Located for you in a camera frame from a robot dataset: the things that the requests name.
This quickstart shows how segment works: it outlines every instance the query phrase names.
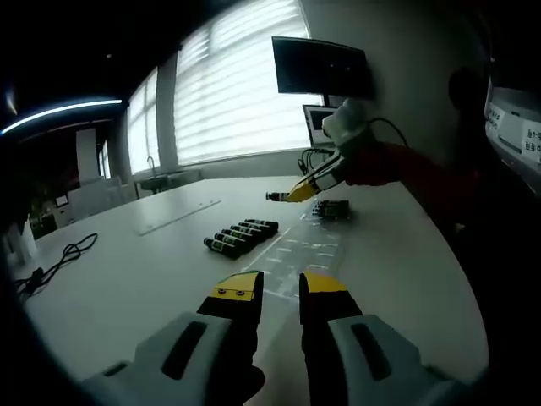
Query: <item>black monitor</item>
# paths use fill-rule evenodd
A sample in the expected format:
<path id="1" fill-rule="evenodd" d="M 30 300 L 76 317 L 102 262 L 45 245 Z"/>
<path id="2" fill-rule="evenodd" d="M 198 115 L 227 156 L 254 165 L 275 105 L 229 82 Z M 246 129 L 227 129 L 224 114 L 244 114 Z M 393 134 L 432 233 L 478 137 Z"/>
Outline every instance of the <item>black monitor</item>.
<path id="1" fill-rule="evenodd" d="M 272 37 L 278 91 L 374 97 L 364 51 L 326 41 Z"/>

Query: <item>window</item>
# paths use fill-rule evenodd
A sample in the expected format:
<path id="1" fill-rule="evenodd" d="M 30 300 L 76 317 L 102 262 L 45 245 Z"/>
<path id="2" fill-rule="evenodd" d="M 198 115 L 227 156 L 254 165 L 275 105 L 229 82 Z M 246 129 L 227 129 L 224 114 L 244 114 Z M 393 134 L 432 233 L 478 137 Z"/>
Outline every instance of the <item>window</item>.
<path id="1" fill-rule="evenodd" d="M 147 162 L 149 156 L 152 156 L 156 167 L 160 166 L 156 128 L 157 79 L 156 69 L 129 101 L 128 153 L 132 174 L 150 169 Z"/>
<path id="2" fill-rule="evenodd" d="M 184 42 L 174 102 L 179 164 L 310 146 L 303 104 L 321 97 L 278 93 L 272 36 L 308 37 L 298 0 L 242 3 Z"/>
<path id="3" fill-rule="evenodd" d="M 103 147 L 101 148 L 98 160 L 100 163 L 100 175 L 105 179 L 109 179 L 111 177 L 111 170 L 109 169 L 109 151 L 107 150 L 107 141 L 105 141 Z"/>

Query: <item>clear plastic sheet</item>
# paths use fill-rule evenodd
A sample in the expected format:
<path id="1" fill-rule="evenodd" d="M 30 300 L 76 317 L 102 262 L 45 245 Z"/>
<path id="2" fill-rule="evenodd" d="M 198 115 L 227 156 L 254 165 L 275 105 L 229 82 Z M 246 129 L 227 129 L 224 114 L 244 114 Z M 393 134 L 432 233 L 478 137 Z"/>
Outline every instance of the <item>clear plastic sheet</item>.
<path id="1" fill-rule="evenodd" d="M 244 271 L 265 273 L 265 292 L 298 302 L 298 276 L 311 271 L 336 275 L 345 245 L 347 219 L 312 215 L 317 200 Z"/>

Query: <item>ceiling light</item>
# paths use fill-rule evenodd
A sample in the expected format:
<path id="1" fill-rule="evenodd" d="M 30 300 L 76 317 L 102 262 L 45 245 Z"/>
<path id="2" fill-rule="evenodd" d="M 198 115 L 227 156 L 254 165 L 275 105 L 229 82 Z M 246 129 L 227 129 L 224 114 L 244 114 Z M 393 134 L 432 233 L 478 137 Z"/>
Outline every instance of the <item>ceiling light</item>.
<path id="1" fill-rule="evenodd" d="M 122 103 L 122 100 L 102 100 L 102 101 L 89 101 L 86 103 L 79 103 L 79 104 L 72 104 L 69 106 L 64 107 L 57 107 L 53 108 L 52 110 L 46 110 L 45 112 L 39 112 L 37 114 L 34 114 L 33 116 L 29 116 L 27 118 L 23 118 L 22 120 L 11 124 L 10 126 L 6 127 L 2 131 L 2 135 L 6 134 L 8 131 L 11 131 L 12 129 L 19 127 L 21 124 L 28 123 L 29 121 L 35 120 L 37 118 L 48 116 L 49 114 L 55 114 L 57 112 L 63 112 L 66 110 L 73 110 L 74 108 L 82 108 L 82 107 L 93 107 L 93 106 L 103 106 L 106 104 L 119 104 Z"/>

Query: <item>black cable bundle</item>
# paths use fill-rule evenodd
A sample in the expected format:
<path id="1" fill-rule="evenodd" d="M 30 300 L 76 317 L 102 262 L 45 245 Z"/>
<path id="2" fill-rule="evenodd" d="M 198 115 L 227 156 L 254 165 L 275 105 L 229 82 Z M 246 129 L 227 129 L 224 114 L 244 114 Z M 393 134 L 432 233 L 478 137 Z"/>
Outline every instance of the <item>black cable bundle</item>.
<path id="1" fill-rule="evenodd" d="M 334 152 L 330 150 L 324 150 L 321 148 L 309 148 L 304 150 L 300 159 L 297 159 L 298 168 L 303 175 L 314 170 L 314 164 L 312 163 L 312 157 L 317 154 L 331 156 Z"/>
<path id="2" fill-rule="evenodd" d="M 89 244 L 86 246 L 81 246 L 89 239 L 91 239 Z M 92 233 L 81 239 L 78 243 L 68 244 L 63 250 L 62 259 L 55 265 L 51 266 L 46 272 L 44 272 L 42 268 L 37 268 L 32 272 L 30 277 L 17 279 L 15 281 L 15 286 L 17 287 L 19 296 L 27 299 L 36 294 L 36 290 L 38 288 L 45 287 L 51 281 L 51 279 L 54 278 L 55 274 L 60 270 L 60 268 L 70 262 L 78 260 L 85 251 L 92 248 L 92 245 L 96 243 L 97 239 L 98 234 Z"/>

